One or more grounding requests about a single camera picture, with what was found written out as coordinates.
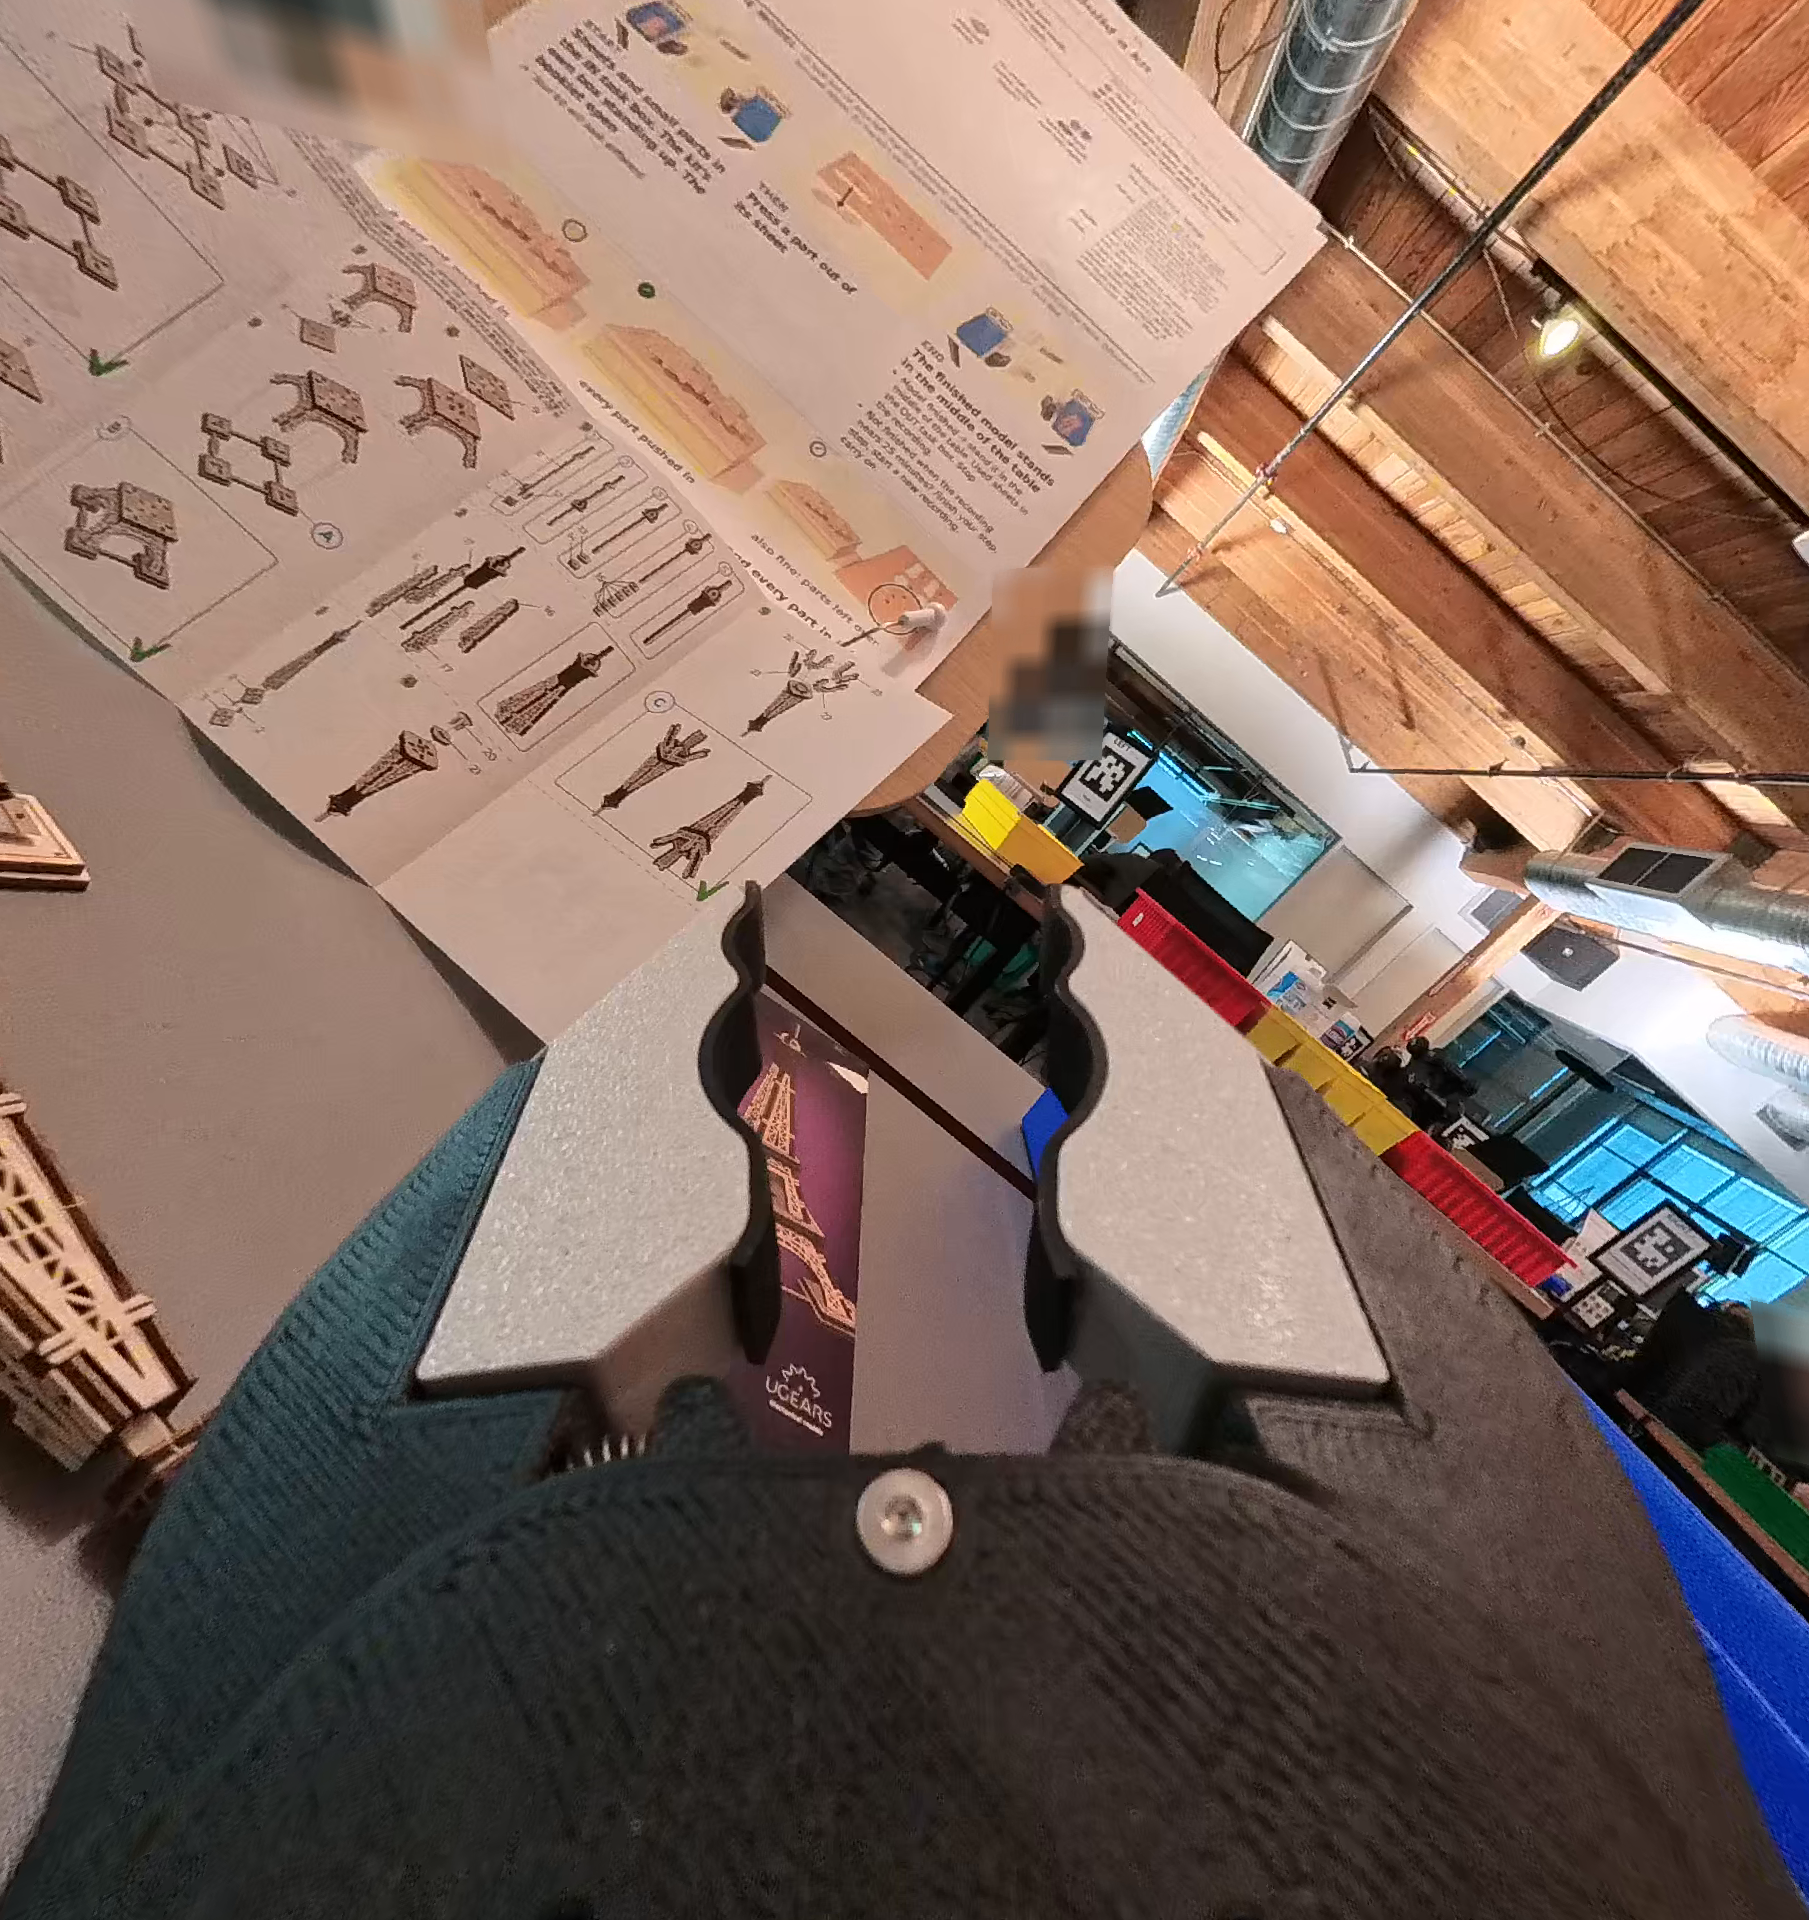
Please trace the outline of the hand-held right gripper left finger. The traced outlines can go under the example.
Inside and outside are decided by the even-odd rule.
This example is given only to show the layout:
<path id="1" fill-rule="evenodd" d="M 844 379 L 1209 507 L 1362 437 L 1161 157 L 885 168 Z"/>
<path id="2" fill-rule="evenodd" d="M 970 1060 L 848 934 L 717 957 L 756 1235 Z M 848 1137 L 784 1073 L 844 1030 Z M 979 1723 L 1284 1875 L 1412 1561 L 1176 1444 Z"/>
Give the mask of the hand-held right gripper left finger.
<path id="1" fill-rule="evenodd" d="M 420 1344 L 425 1399 L 663 1399 L 774 1356 L 774 1165 L 743 1120 L 763 992 L 768 898 L 743 884 L 544 1051 Z"/>

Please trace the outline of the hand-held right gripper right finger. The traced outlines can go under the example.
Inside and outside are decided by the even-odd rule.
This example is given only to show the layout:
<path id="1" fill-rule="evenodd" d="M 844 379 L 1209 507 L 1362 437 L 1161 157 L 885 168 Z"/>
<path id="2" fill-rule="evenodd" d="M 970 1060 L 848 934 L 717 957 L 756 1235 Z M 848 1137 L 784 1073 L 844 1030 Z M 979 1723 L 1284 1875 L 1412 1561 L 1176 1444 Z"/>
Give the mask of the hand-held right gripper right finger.
<path id="1" fill-rule="evenodd" d="M 1027 1338 L 1136 1395 L 1390 1395 L 1273 1073 L 1080 887 L 1039 937 L 1042 1091 Z"/>

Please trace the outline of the wooden tower spire section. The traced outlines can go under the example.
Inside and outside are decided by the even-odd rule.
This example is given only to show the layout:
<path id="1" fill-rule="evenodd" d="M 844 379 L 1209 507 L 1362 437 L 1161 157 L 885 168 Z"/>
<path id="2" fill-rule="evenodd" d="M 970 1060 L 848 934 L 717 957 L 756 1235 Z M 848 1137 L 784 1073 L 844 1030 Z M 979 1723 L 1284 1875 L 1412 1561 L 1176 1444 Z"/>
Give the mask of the wooden tower spire section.
<path id="1" fill-rule="evenodd" d="M 0 1078 L 0 1411 L 59 1469 L 113 1464 L 104 1516 L 146 1526 L 199 1444 L 193 1374 Z"/>

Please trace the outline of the purple puzzle box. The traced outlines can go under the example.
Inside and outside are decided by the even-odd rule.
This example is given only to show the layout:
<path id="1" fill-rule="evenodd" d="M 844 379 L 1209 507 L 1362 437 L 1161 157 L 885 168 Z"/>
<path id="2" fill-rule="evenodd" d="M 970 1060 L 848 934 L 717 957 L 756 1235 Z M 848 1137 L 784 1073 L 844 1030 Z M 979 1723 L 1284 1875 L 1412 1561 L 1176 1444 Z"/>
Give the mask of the purple puzzle box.
<path id="1" fill-rule="evenodd" d="M 779 992 L 763 992 L 756 1039 L 743 1120 L 774 1171 L 784 1304 L 774 1356 L 733 1358 L 727 1407 L 774 1452 L 848 1452 L 874 1078 Z"/>

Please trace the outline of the row of yellow red bins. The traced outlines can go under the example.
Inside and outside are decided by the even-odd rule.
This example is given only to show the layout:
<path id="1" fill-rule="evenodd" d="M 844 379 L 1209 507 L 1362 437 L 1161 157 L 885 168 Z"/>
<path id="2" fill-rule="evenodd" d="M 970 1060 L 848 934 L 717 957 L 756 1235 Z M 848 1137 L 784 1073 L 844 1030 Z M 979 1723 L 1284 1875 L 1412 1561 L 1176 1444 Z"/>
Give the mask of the row of yellow red bins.
<path id="1" fill-rule="evenodd" d="M 1479 1251 L 1486 1251 L 1520 1290 L 1544 1292 L 1573 1256 L 1515 1213 L 1481 1175 L 1464 1171 L 1438 1137 L 1425 1137 L 1381 1088 L 1347 1060 L 1317 1046 L 1288 1010 L 1275 1010 L 1246 969 L 1230 969 L 1176 911 L 1146 898 L 1117 925 L 1150 947 L 1181 986 L 1194 986 L 1230 1030 L 1246 1030 L 1273 1065 L 1303 1078 L 1322 1104 L 1431 1208 L 1445 1208 Z"/>

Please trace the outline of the black white marker board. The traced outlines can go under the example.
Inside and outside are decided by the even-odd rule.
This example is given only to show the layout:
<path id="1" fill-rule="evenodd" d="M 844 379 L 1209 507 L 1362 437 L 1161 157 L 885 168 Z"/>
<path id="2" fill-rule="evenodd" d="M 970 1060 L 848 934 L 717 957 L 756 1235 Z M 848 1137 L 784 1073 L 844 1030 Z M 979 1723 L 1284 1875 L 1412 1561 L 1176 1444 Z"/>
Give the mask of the black white marker board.
<path id="1" fill-rule="evenodd" d="M 1103 732 L 1100 750 L 1080 756 L 1060 783 L 1060 807 L 1073 807 L 1080 822 L 1109 822 L 1150 766 L 1152 742 L 1130 732 Z"/>
<path id="2" fill-rule="evenodd" d="M 1620 1290 L 1628 1297 L 1656 1297 L 1673 1281 L 1687 1281 L 1716 1251 L 1716 1235 L 1696 1229 L 1687 1208 L 1657 1207 L 1636 1213 L 1628 1235 L 1613 1235 L 1602 1251 L 1592 1251 L 1592 1273 Z"/>

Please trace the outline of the brown cardboard board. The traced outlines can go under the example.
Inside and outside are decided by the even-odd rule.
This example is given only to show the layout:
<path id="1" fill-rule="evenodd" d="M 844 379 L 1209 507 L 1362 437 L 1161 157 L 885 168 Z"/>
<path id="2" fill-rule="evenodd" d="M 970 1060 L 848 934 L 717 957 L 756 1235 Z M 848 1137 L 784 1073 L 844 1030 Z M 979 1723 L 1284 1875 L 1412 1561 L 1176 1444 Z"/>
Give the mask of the brown cardboard board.
<path id="1" fill-rule="evenodd" d="M 1152 513 L 1150 451 L 1130 442 L 1109 478 L 1073 513 L 1073 522 L 1039 550 L 1039 572 L 1109 572 L 1146 541 Z M 1011 639 L 986 613 L 958 646 L 948 646 L 934 676 L 918 689 L 946 712 L 946 727 L 899 762 L 848 817 L 885 817 L 946 778 L 946 766 L 986 727 L 986 707 L 1017 661 L 1039 654 Z"/>

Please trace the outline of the green plastic bin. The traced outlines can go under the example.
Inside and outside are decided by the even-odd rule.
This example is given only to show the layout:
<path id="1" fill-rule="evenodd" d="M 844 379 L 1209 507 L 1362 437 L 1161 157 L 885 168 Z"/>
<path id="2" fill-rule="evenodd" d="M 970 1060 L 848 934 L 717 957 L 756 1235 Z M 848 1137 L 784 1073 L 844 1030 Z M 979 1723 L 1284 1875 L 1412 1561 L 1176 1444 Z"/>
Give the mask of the green plastic bin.
<path id="1" fill-rule="evenodd" d="M 1809 1509 L 1744 1448 L 1716 1444 L 1702 1475 L 1792 1561 L 1809 1572 Z"/>

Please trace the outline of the blue plastic bin with tag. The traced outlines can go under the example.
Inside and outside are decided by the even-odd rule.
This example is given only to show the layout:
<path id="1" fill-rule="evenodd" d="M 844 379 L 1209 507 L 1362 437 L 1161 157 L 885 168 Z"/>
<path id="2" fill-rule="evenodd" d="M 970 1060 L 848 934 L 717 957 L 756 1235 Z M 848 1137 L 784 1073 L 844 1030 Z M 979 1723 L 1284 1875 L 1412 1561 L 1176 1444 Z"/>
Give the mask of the blue plastic bin with tag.
<path id="1" fill-rule="evenodd" d="M 1273 1073 L 1390 1395 L 1136 1395 L 1152 1452 L 1230 1503 L 1303 1632 L 1288 1685 L 1381 1762 L 1337 1770 L 1464 1917 L 1809 1917 L 1809 1622 L 1560 1368 L 1520 1281 Z"/>

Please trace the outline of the white assembly instruction sheet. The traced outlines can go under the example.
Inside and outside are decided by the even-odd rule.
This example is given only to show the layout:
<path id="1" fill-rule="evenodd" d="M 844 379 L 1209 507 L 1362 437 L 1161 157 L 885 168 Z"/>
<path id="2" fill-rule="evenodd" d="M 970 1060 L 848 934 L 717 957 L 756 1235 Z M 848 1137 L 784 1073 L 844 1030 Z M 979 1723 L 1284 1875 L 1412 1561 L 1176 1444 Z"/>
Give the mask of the white assembly instruction sheet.
<path id="1" fill-rule="evenodd" d="M 0 7 L 0 563 L 555 1039 L 937 737 L 723 478 L 756 418 L 517 188 L 187 103 L 158 7 Z"/>

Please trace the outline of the printed sheet with yellow pictures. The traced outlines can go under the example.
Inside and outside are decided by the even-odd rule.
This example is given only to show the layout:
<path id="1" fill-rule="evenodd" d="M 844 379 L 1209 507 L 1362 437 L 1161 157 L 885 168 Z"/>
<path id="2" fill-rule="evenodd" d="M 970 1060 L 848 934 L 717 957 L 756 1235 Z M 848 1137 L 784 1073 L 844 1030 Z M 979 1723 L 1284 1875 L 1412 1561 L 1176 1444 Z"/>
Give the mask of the printed sheet with yellow pictures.
<path id="1" fill-rule="evenodd" d="M 774 613 L 919 683 L 1322 249 L 1120 7 L 517 7 L 474 109 L 367 179 L 688 490 L 663 572 L 533 513 L 652 661 Z"/>

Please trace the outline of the silver air duct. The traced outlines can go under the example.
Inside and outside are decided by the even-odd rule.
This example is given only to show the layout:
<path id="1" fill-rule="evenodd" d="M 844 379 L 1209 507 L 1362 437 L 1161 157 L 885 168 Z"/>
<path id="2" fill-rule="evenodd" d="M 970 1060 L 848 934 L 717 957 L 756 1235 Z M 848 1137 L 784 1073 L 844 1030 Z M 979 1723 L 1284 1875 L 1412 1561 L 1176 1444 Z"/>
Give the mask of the silver air duct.
<path id="1" fill-rule="evenodd" d="M 1322 188 L 1412 19 L 1416 0 L 1293 0 L 1284 12 L 1246 137 L 1288 188 Z"/>
<path id="2" fill-rule="evenodd" d="M 1809 895 L 1757 887 L 1732 857 L 1613 845 L 1602 857 L 1533 857 L 1520 884 L 1573 924 L 1809 985 Z M 1806 1030 L 1732 1010 L 1702 1026 L 1702 1051 L 1764 1088 L 1764 1134 L 1809 1151 Z"/>

